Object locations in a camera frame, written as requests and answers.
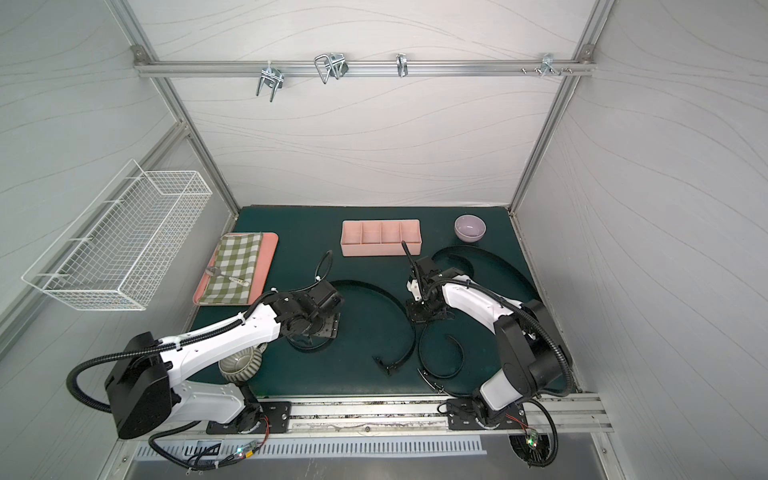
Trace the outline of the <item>pink compartment storage box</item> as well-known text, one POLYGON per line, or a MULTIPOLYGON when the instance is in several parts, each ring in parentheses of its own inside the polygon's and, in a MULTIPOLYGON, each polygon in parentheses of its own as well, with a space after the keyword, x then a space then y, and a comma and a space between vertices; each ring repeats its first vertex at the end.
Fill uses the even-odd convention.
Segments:
POLYGON ((340 247, 345 257, 404 256, 405 242, 411 255, 422 249, 421 225, 417 219, 345 220, 340 247))

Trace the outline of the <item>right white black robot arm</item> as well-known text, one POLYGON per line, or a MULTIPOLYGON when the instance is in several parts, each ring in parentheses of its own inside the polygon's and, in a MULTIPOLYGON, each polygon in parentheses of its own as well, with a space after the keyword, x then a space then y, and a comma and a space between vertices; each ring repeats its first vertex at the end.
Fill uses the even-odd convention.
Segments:
POLYGON ((467 396, 483 428, 494 428, 510 406, 544 394, 567 397, 576 381, 572 358, 543 303, 504 297, 457 269, 440 270, 430 258, 410 260, 407 303, 418 320, 457 310, 493 333, 499 370, 467 396))

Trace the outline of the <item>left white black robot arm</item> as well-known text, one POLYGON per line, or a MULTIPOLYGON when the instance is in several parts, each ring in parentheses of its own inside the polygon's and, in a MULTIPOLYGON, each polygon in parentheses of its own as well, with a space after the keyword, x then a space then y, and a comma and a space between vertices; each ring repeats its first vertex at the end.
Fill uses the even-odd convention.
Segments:
POLYGON ((78 402, 111 414, 121 439, 167 422, 213 422, 238 433, 256 428, 261 408, 247 382, 246 352, 280 338, 333 339, 344 299, 328 281, 299 290, 269 291, 245 311, 215 324, 156 339, 133 337, 118 353, 75 366, 66 388, 78 402))

